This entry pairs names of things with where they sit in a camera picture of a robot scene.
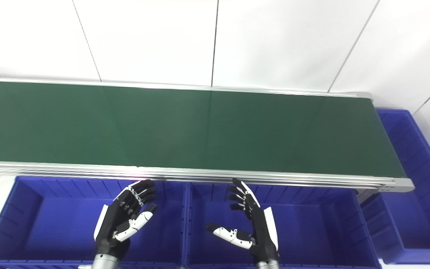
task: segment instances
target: robotic arm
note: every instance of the robotic arm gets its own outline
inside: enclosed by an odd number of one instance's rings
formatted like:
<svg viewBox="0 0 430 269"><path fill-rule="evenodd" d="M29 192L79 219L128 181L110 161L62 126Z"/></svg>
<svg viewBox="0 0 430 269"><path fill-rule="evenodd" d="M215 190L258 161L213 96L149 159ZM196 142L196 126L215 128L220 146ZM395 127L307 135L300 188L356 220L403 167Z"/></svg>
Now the robotic arm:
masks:
<svg viewBox="0 0 430 269"><path fill-rule="evenodd" d="M96 257L92 269L116 269L130 246L130 239L147 223L157 205L154 182L146 179L123 189L111 205L104 205L94 230Z"/></svg>
<svg viewBox="0 0 430 269"><path fill-rule="evenodd" d="M228 186L228 190L233 193L228 198L237 203L231 204L230 208L244 211L252 223L253 234L215 223L208 223L206 229L238 247L249 249L256 269L279 269L278 236L271 207L262 210L255 195L244 182L233 179L233 183L235 186Z"/></svg>

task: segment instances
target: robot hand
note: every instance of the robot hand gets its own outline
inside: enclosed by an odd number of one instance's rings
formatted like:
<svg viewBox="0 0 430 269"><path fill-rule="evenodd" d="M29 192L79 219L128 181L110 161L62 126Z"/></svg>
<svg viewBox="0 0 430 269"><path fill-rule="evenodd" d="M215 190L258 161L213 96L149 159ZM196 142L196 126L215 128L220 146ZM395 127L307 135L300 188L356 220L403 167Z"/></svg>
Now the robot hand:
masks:
<svg viewBox="0 0 430 269"><path fill-rule="evenodd" d="M235 186L228 186L233 192L228 198L238 203L231 204L230 208L244 211L252 223L253 234L215 223L208 223L206 229L238 247L249 249L257 269L278 269L278 236L271 207L261 210L255 195L244 182L233 179L233 183Z"/></svg>
<svg viewBox="0 0 430 269"><path fill-rule="evenodd" d="M145 179L124 188L111 205L104 205L94 230L97 255L93 269L115 269L130 245L133 234L150 220L157 205L154 182Z"/></svg>

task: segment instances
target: robot finger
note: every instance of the robot finger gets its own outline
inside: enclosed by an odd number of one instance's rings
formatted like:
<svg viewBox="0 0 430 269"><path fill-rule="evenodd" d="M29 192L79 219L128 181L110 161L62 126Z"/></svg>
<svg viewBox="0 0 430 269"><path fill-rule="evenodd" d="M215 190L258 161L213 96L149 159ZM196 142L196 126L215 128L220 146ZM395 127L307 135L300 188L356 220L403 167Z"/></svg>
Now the robot finger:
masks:
<svg viewBox="0 0 430 269"><path fill-rule="evenodd" d="M240 197L244 197L244 191L237 186L229 185L228 190Z"/></svg>
<svg viewBox="0 0 430 269"><path fill-rule="evenodd" d="M143 191L138 193L138 196L143 199L146 196L149 196L151 194L155 194L157 192L156 188L149 188L149 189L144 189Z"/></svg>
<svg viewBox="0 0 430 269"><path fill-rule="evenodd" d="M129 237L138 232L150 220L150 218L152 218L156 210L156 204L149 204L140 214L133 215L130 220L119 225L114 238L120 242L127 240Z"/></svg>
<svg viewBox="0 0 430 269"><path fill-rule="evenodd" d="M128 187L132 188L133 191L140 194L143 190L152 188L155 183L150 179L141 180L139 182L130 184Z"/></svg>
<svg viewBox="0 0 430 269"><path fill-rule="evenodd" d="M232 201L237 201L237 202L239 202L241 204L244 203L244 198L240 197L238 194L229 194L227 196L227 198L229 198Z"/></svg>
<svg viewBox="0 0 430 269"><path fill-rule="evenodd" d="M146 197L144 197L144 199L142 199L142 203L146 204L148 202L154 201L155 200L155 195L148 195Z"/></svg>
<svg viewBox="0 0 430 269"><path fill-rule="evenodd" d="M240 204L240 203L232 203L232 204L230 204L230 209L231 210L241 210L241 211L244 211L244 205Z"/></svg>
<svg viewBox="0 0 430 269"><path fill-rule="evenodd" d="M212 234L226 240L237 247L242 247L245 249L249 249L253 245L253 240L249 233L241 230L232 230L229 227L223 227L216 223L207 223L206 227L207 231Z"/></svg>

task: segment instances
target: blue storage bin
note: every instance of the blue storage bin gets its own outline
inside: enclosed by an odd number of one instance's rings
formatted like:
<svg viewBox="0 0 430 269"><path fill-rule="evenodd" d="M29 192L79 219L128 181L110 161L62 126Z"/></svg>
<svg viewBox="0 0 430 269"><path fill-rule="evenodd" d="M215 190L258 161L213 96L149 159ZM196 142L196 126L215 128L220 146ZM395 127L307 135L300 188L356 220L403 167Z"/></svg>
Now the blue storage bin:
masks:
<svg viewBox="0 0 430 269"><path fill-rule="evenodd" d="M352 189L250 186L263 207L271 206L283 268L380 268ZM205 225L252 232L241 211L232 211L227 184L194 183L188 197L187 268L253 269L249 251L207 232Z"/></svg>
<svg viewBox="0 0 430 269"><path fill-rule="evenodd" d="M430 264L430 147L409 111L378 113L416 189L384 192L363 203L371 237L385 263Z"/></svg>
<svg viewBox="0 0 430 269"><path fill-rule="evenodd" d="M18 177L0 214L0 269L92 264L94 228L128 180ZM181 266L187 183L155 182L158 210L131 238L121 268Z"/></svg>

